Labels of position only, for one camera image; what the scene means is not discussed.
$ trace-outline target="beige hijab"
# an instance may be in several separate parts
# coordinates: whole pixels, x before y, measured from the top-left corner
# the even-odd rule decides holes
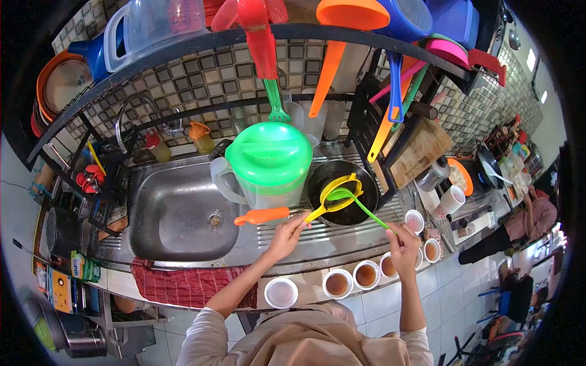
[[[283,324],[247,354],[246,366],[408,366],[405,342],[395,332],[368,338],[349,324]]]

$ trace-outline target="stainless steel sink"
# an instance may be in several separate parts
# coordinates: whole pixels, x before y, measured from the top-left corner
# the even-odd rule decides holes
[[[356,149],[341,144],[314,150],[310,170],[327,159],[343,158],[362,165]],[[166,164],[130,168],[129,225],[119,238],[94,239],[89,254],[106,268],[129,271],[135,256],[154,261],[153,268],[215,268],[247,265],[267,250],[275,227],[235,226],[247,205],[226,200],[212,183],[207,156],[190,156]],[[236,180],[230,184],[237,187]],[[377,216],[401,221],[412,208],[401,192]],[[298,207],[309,208],[306,190]],[[373,220],[351,227],[315,222],[304,230],[293,253],[273,266],[267,276],[330,268],[371,258],[389,250],[388,240]]]
[[[130,247],[153,261],[212,261],[236,243],[238,204],[222,196],[212,183],[208,162],[160,170],[145,169],[135,177],[130,207]],[[229,181],[237,189],[233,175]]]

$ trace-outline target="window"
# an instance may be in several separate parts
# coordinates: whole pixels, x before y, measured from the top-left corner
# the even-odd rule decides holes
[[[529,49],[529,55],[527,56],[527,67],[529,71],[533,72],[533,68],[535,67],[535,54],[533,53],[533,49]]]

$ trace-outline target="brown liquid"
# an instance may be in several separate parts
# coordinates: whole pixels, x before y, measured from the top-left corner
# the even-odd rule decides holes
[[[376,270],[369,265],[362,265],[356,271],[356,281],[362,287],[372,285],[376,279]]]
[[[329,291],[330,294],[334,296],[338,296],[345,293],[347,288],[348,281],[346,280],[346,276],[340,273],[331,275],[326,280],[326,289]]]
[[[391,262],[391,257],[387,257],[383,259],[383,273],[385,276],[393,277],[397,274],[397,270],[393,266],[393,262]]]
[[[425,255],[427,256],[427,258],[430,261],[434,261],[435,260],[435,256],[436,256],[436,249],[435,246],[428,244],[425,246]]]

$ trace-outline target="yellow strainer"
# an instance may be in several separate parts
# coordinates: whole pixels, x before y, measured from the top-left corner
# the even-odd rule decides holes
[[[354,199],[346,199],[344,201],[341,201],[339,203],[335,203],[329,207],[325,206],[325,201],[327,196],[330,194],[330,192],[336,188],[338,188],[339,186],[343,185],[344,183],[348,183],[348,182],[356,182],[356,187],[354,189],[354,196],[358,197],[359,195],[361,195],[362,192],[362,182],[356,178],[356,173],[352,173],[351,175],[346,175],[340,178],[336,178],[333,181],[331,181],[330,183],[328,183],[327,186],[325,186],[325,188],[322,190],[322,193],[319,195],[319,202],[321,203],[321,206],[318,207],[317,210],[315,210],[314,212],[310,213],[309,216],[307,216],[307,218],[304,220],[306,223],[310,223],[311,221],[315,220],[316,218],[320,217],[321,215],[327,213],[327,212],[334,212],[334,211],[339,211],[343,208],[345,208],[346,206],[348,206],[350,203],[354,202]]]

